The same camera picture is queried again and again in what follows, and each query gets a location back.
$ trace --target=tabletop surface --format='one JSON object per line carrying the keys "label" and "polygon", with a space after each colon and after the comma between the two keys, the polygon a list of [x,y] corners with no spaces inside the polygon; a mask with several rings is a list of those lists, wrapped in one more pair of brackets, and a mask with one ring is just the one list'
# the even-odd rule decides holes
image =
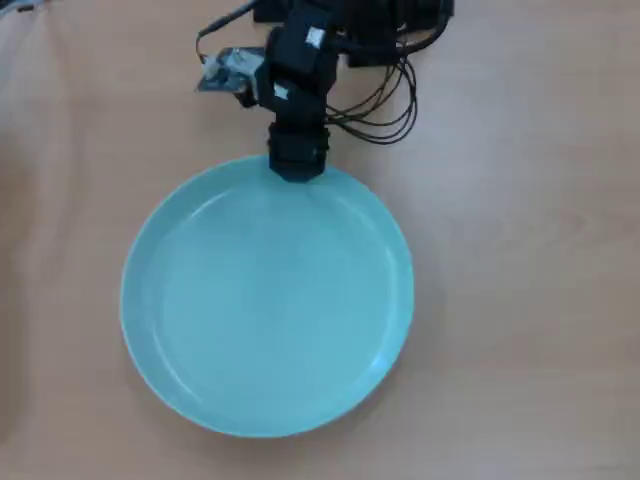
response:
{"label": "tabletop surface", "polygon": [[[640,478],[640,4],[460,0],[391,148],[335,132],[414,257],[390,377],[310,434],[224,437],[121,338],[122,264],[175,186],[263,153],[271,115],[193,92],[237,2],[59,0],[0,23],[0,478]],[[205,50],[260,45],[243,19]],[[380,71],[341,70],[335,101]],[[402,108],[394,97],[387,113]]]}

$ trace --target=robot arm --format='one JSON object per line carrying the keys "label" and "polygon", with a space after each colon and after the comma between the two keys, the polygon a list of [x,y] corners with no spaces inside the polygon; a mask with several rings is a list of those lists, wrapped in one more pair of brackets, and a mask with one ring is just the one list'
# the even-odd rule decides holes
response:
{"label": "robot arm", "polygon": [[[199,38],[266,1],[241,7],[203,30]],[[264,47],[226,48],[217,57],[201,56],[204,77],[199,91],[229,92],[246,108],[259,105],[275,113],[269,127],[270,167],[288,181],[307,181],[324,171],[330,136],[327,95],[336,81],[339,55],[350,55],[350,64],[356,66],[402,63],[410,53],[433,43],[449,18],[441,12],[443,20],[429,38],[399,47],[398,27],[373,31],[375,23],[362,26],[354,20],[360,18],[357,5],[361,4],[296,0]],[[407,24],[400,27],[407,32]]]}

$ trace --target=cable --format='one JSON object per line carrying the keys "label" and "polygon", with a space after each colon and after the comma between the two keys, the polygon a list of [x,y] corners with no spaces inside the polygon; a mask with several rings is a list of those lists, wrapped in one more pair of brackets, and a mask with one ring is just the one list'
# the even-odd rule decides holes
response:
{"label": "cable", "polygon": [[260,2],[262,2],[262,0],[251,0],[249,3],[246,3],[224,17],[215,20],[208,27],[203,28],[198,32],[198,35],[196,36],[196,53],[198,54],[198,58],[200,58],[200,63],[204,63],[207,58],[206,55],[203,55],[200,52],[200,40],[251,12]]}
{"label": "cable", "polygon": [[[367,111],[362,112],[360,114],[355,114],[355,115],[343,114],[342,116],[340,115],[336,116],[335,114],[328,114],[327,123],[329,125],[335,125],[338,128],[341,128],[345,132],[349,133],[350,135],[353,135],[354,137],[360,140],[363,140],[375,145],[392,145],[406,138],[407,135],[409,135],[409,133],[415,126],[417,116],[418,116],[416,72],[413,65],[408,60],[408,58],[400,59],[398,64],[393,67],[393,70],[399,72],[398,80],[401,81],[404,79],[407,82],[408,89],[409,89],[409,105],[404,110],[404,112],[400,114],[400,116],[388,122],[372,122],[369,120],[365,120],[365,117],[368,114],[373,113],[378,108],[380,108],[397,90],[400,82],[396,81],[396,84],[392,87],[392,89],[389,92],[387,92],[387,95],[385,95],[382,98],[378,96],[378,98],[376,99],[376,102],[374,102],[374,104]],[[380,89],[382,89],[382,91],[384,92],[384,90],[386,90],[389,84],[389,81],[390,81],[390,76],[386,75],[382,85],[378,87],[378,90],[376,90],[376,92],[378,92]],[[371,99],[375,97],[376,92],[374,92],[373,96],[370,96]],[[330,108],[330,110],[335,112],[337,109]],[[358,124],[366,125],[369,127],[392,127],[396,125],[399,125],[399,127],[397,127],[391,133],[374,134],[370,131],[359,130],[358,128],[352,126],[353,123],[358,123]]]}

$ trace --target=wooden table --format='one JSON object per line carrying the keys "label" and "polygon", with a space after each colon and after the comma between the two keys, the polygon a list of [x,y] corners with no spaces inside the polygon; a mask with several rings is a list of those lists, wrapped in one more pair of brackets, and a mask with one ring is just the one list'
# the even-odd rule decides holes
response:
{"label": "wooden table", "polygon": [[[640,478],[640,4],[460,0],[393,148],[336,132],[415,260],[414,328],[364,406],[227,438],[164,407],[120,333],[122,263],[175,186],[265,151],[193,93],[236,0],[59,0],[0,24],[0,478]],[[205,48],[261,44],[248,19]],[[340,74],[336,103],[379,71]],[[392,110],[402,108],[394,98]]]}

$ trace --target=black cable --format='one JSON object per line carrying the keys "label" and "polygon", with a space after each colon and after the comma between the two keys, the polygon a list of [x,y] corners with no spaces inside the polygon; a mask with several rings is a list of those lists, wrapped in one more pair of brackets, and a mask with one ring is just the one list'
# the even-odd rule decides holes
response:
{"label": "black cable", "polygon": [[204,63],[207,58],[206,55],[203,55],[202,53],[200,53],[200,40],[202,40],[207,35],[210,35],[220,30],[223,27],[226,27],[231,22],[237,20],[243,15],[246,15],[247,13],[252,11],[254,8],[256,8],[256,6],[260,2],[262,2],[262,0],[251,0],[249,3],[246,3],[245,5],[242,5],[241,7],[225,15],[224,17],[221,17],[215,20],[208,27],[203,28],[198,32],[198,35],[196,36],[196,53],[198,54],[198,58],[200,58],[200,63]]}
{"label": "black cable", "polygon": [[[403,58],[399,61],[398,65],[395,67],[400,72],[400,78],[406,80],[409,88],[409,106],[405,109],[405,111],[395,120],[390,122],[369,122],[364,120],[363,118],[345,118],[332,120],[328,118],[328,123],[332,125],[336,125],[341,128],[345,132],[353,135],[354,137],[361,139],[363,141],[375,144],[375,145],[392,145],[395,144],[409,135],[415,123],[417,121],[418,116],[418,98],[417,98],[417,78],[416,72],[411,65],[411,62],[407,58]],[[398,123],[402,123],[400,127],[398,127],[395,131],[388,134],[378,135],[373,134],[371,132],[359,130],[350,125],[350,123],[361,123],[370,126],[393,126]]]}
{"label": "black cable", "polygon": [[353,107],[349,107],[346,110],[339,110],[339,109],[337,109],[335,107],[332,107],[331,105],[327,105],[327,109],[330,110],[334,114],[334,115],[332,115],[332,118],[334,116],[346,117],[348,114],[350,114],[354,110],[357,110],[358,108],[364,107],[367,103],[369,103],[371,100],[373,100],[376,96],[378,97],[376,99],[376,103],[379,102],[380,98],[384,94],[384,89],[385,89],[387,83],[389,82],[389,80],[391,79],[391,77],[393,76],[393,74],[395,72],[396,72],[395,67],[394,68],[387,67],[387,70],[385,72],[385,78],[382,81],[382,85],[380,85],[378,88],[376,88],[371,95],[369,95],[367,98],[365,98],[360,103],[354,105]]}

